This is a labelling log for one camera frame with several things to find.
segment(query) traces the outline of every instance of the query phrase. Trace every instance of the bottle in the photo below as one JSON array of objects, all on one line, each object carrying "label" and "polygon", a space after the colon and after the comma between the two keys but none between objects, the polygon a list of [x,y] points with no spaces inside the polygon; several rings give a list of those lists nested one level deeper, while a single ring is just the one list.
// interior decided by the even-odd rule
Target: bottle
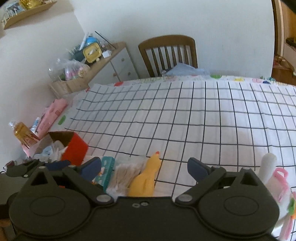
[{"label": "bottle", "polygon": [[15,137],[27,148],[40,140],[23,122],[11,121],[9,125],[13,128]]}]

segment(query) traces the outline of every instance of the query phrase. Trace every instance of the yellow rubber chicken toy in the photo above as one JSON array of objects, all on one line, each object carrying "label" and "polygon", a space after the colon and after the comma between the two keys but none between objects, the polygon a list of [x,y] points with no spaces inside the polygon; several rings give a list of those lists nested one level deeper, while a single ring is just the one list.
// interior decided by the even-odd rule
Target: yellow rubber chicken toy
[{"label": "yellow rubber chicken toy", "polygon": [[132,181],[128,196],[129,197],[151,197],[154,192],[154,177],[160,169],[161,160],[159,151],[151,156],[146,163],[144,171]]}]

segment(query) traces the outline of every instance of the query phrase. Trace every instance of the chair backrest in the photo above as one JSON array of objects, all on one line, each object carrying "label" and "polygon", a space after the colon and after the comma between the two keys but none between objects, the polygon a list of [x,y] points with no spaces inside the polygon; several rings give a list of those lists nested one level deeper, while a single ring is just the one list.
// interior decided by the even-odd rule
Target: chair backrest
[{"label": "chair backrest", "polygon": [[[149,72],[150,77],[155,77],[155,73],[153,71],[151,62],[149,60],[147,50],[151,51],[156,72],[157,72],[158,76],[160,76],[161,71],[160,71],[159,67],[161,67],[162,70],[165,70],[165,69],[170,69],[173,66],[177,65],[177,60],[176,60],[176,55],[175,55],[176,48],[177,48],[177,52],[178,52],[178,62],[189,64],[187,46],[189,46],[189,48],[190,48],[192,66],[197,68],[195,41],[191,37],[188,37],[185,35],[164,35],[164,36],[151,38],[151,39],[145,40],[142,43],[140,43],[139,50],[140,50],[142,58],[145,62],[145,65],[146,65],[146,68]],[[162,48],[164,47],[167,68],[165,67],[165,61],[163,59],[163,52],[161,51],[161,47]],[[167,47],[170,47],[169,51],[171,51],[171,55],[172,55],[172,59],[173,59],[173,66],[171,65],[171,62],[170,62],[170,55],[169,55],[169,51],[168,51]],[[159,65],[159,63],[157,62],[157,58],[156,58],[155,51],[154,51],[155,48],[158,49],[159,60],[160,60],[161,65]],[[182,60],[181,49],[184,50],[184,61]]]}]

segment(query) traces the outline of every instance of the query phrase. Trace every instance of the wooden shelf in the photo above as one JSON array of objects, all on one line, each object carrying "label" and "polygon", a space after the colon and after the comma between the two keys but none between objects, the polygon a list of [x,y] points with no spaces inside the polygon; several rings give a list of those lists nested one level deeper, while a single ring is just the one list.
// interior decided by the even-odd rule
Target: wooden shelf
[{"label": "wooden shelf", "polygon": [[3,29],[8,29],[10,26],[12,26],[13,24],[31,16],[34,14],[37,14],[39,12],[48,10],[49,8],[51,8],[57,1],[49,1],[46,2],[45,4],[42,4],[40,6],[37,6],[35,8],[29,9],[29,10],[25,10],[23,12],[18,13],[17,15],[10,17],[8,19],[5,19],[5,15],[2,19],[2,26]]}]

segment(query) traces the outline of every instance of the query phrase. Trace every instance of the checkered tablecloth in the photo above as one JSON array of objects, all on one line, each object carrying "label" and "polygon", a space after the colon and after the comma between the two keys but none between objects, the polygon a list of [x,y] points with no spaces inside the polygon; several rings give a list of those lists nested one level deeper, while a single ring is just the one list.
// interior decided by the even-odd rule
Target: checkered tablecloth
[{"label": "checkered tablecloth", "polygon": [[81,97],[65,128],[88,143],[92,156],[149,157],[160,151],[155,196],[175,198],[196,184],[187,172],[190,157],[229,171],[256,171],[268,152],[296,189],[292,86],[213,80],[97,84]]}]

